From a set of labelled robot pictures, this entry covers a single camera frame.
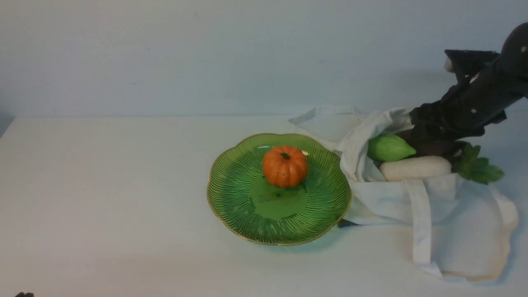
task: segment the green plate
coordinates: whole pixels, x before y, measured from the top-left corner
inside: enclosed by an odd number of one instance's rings
[[[300,148],[308,176],[293,189],[268,183],[262,158],[274,146]],[[343,218],[352,200],[339,157],[300,134],[257,134],[214,162],[208,200],[216,216],[235,234],[265,245],[300,245],[324,235]]]

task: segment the daikon radish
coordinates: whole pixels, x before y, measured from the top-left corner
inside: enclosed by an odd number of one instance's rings
[[[426,179],[451,174],[451,163],[440,156],[425,156],[385,162],[380,171],[387,181]]]

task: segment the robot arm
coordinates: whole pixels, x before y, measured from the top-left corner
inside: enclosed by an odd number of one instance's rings
[[[501,53],[446,50],[446,70],[458,83],[434,103],[410,113],[414,143],[482,136],[506,119],[504,109],[528,95],[528,23],[515,28]]]

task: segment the pumpkin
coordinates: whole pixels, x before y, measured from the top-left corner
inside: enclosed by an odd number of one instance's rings
[[[280,188],[293,188],[308,175],[308,161],[296,147],[275,146],[264,155],[262,170],[270,184]]]

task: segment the table surface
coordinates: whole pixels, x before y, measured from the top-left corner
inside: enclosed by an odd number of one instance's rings
[[[17,118],[0,138],[0,295],[523,296],[528,112],[475,140],[506,172],[520,224],[498,284],[447,283],[411,260],[408,226],[247,242],[206,200],[215,158],[287,116]]]

